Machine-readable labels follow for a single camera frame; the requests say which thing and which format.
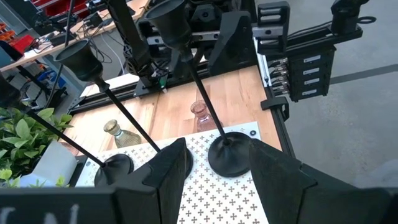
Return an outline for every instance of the plant pot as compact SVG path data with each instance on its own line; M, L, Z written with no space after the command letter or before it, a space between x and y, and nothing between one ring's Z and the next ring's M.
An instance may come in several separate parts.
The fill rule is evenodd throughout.
M65 186L69 183L76 166L75 156L65 146L54 140L45 150L33 172L21 177L20 186L36 185L39 180L40 184L45 181L44 187L55 187L61 176L65 179L63 183Z

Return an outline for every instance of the green plant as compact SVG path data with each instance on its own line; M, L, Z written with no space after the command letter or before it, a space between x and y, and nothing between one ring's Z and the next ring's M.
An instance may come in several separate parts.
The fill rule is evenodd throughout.
M60 131L72 127L67 124L71 115L57 119L53 112L53 108L47 108L37 114ZM58 136L14 108L0 108L0 117L0 169L12 170L13 179L30 174L46 147L53 139L58 140Z
M19 181L20 181L21 177L17 177L13 180L10 180L11 176L12 176L12 171L10 169L0 170L0 180L4 181L2 188L18 188L19 187ZM63 187L64 182L65 182L65 178L63 176L60 176L55 185L57 187ZM36 180L36 184L29 184L29 187L41 188L44 186L44 184L45 184L45 181L40 183L39 180Z

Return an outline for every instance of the label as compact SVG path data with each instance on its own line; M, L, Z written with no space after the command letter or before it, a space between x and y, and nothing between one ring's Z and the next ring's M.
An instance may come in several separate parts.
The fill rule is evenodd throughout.
M319 60L319 59L321 59L321 55L310 57L310 58L306 58L306 59L304 59L304 63L313 62L313 61Z
M309 75L309 74L312 74L312 73L315 73L315 72L319 72L319 68L313 68L313 69L304 71L303 75Z
M314 78L313 80L305 81L305 82L304 82L304 85L309 85L309 84L312 84L312 83L317 83L317 82L319 82L319 81L320 81L319 78Z
M305 92L302 93L302 95L303 95L303 96L307 96L307 95L314 94L314 93L316 93L316 92L317 92L317 90L305 91Z

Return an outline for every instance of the cross pattern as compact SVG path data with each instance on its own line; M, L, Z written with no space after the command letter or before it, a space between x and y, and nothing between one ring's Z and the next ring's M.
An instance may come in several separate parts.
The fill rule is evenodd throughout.
M242 124L225 128L226 132L243 132L251 138L259 138L257 123ZM234 178L216 174L208 163L208 149L214 139L220 136L217 130L186 136L187 148L193 156L193 169L185 179L178 224L189 223L240 223L260 224L266 220L261 201L250 172ZM175 139L156 141L160 148L168 146ZM105 159L115 154L127 154L134 161L135 170L151 160L156 152L148 143L132 146L122 151L106 151L98 154ZM81 180L76 186L93 186L98 165L90 159L83 169Z

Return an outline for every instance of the wooden table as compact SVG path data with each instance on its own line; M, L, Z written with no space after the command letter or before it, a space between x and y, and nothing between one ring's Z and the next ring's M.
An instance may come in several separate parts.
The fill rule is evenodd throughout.
M149 3L150 3L150 0L132 0L132 1L127 2L127 5L128 5L129 7L131 7L131 8L136 12L136 13L132 16L132 18L133 18L134 20L140 18L140 17L145 13L145 9L144 9L144 8L147 7L147 6L149 5ZM107 19L107 18L110 18L110 17L111 17L111 16L109 15L108 10L101 11L101 12L99 13L99 15L100 15L101 17L103 17L103 19ZM76 24L75 26L73 26L73 27L70 29L70 31L71 31L72 33L74 33L74 32L76 32L77 30L79 30L79 29L82 27L82 25L83 25L83 21L81 21L81 22L79 22L78 24ZM96 33L96 35L99 35L99 34L105 32L105 31L112 30L112 29L114 29L115 27L116 27L115 23L112 22L112 23L110 23L108 26L105 26L105 27L101 28L101 29ZM93 33L95 32L95 30L96 30L96 29L90 30L90 31L88 32L88 35L93 34ZM78 38L76 38L76 39L74 39L74 40L71 40L69 43L72 44L72 43L76 42L77 40L79 40L79 39L81 39L81 38L84 38L84 34L82 33L82 31L83 31L83 29L80 29L80 32L81 32L81 33L79 33L79 32L76 33L76 34L78 35ZM39 49L38 49L37 51L40 52L42 49L44 49L44 48L46 48L46 47L48 47L48 45L43 44L43 45L41 45L41 46L39 47ZM60 45L55 46L55 47L49 47L49 48L43 50L43 52L41 52L41 53L39 53L39 54L37 54L37 53L35 53L33 50L31 50L30 52L26 52L26 53L24 54L24 56L23 56L21 59L19 59L18 61L14 62L14 63L12 63L12 64L10 64L10 65L7 65L7 66L5 66L5 67L3 67L3 68L0 68L0 72L4 72L4 71L6 71L6 70L15 68L15 67L17 67L17 66L19 66L19 65L23 65L23 64L25 64L25 63L27 63L27 62L31 62L31 61L33 61L33 60L35 60L35 59L38 59L38 58L44 57L44 56L46 56L46 55L52 54L52 53L54 53L54 52L56 52L56 51L58 51L58 50L61 50L61 49L63 49L63 48L64 48L64 45L63 45L63 44L60 44Z
M203 84L224 126L257 121L261 139L281 150L271 111L260 107L266 94L257 66L207 78ZM188 83L123 104L156 141L195 133L196 120L190 107L196 100L201 100L198 88L195 83ZM76 114L70 122L74 128L65 130L65 134L93 154L116 149L113 136L103 131L111 119L116 119L122 129L139 134L114 105Z

